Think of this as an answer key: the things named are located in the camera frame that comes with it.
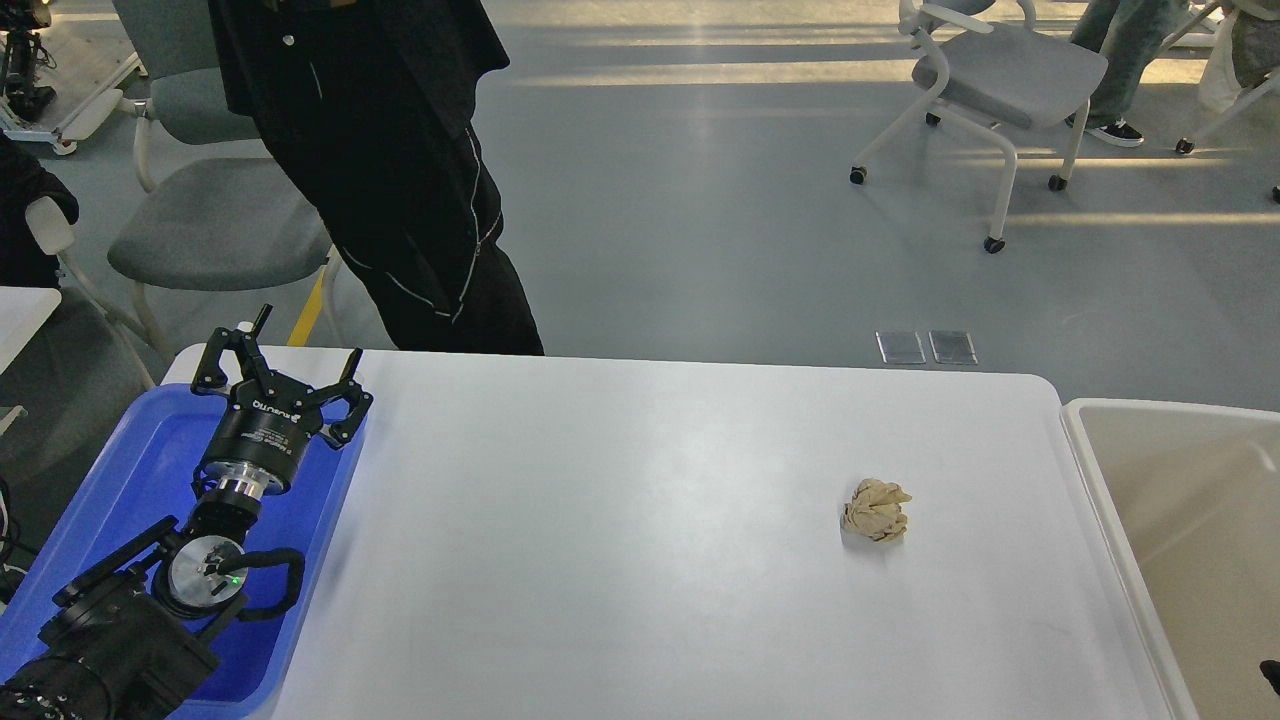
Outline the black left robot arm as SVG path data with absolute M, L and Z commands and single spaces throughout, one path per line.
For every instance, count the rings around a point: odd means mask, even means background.
M 125 413 L 3 616 L 5 719 L 225 719 L 279 685 L 372 396 L 360 350 L 319 388 L 271 368 L 269 315 Z

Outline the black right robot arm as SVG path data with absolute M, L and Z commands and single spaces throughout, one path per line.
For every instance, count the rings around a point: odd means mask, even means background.
M 1271 687 L 1272 692 L 1276 696 L 1280 696 L 1280 662 L 1275 659 L 1260 661 L 1258 670 L 1262 678 Z

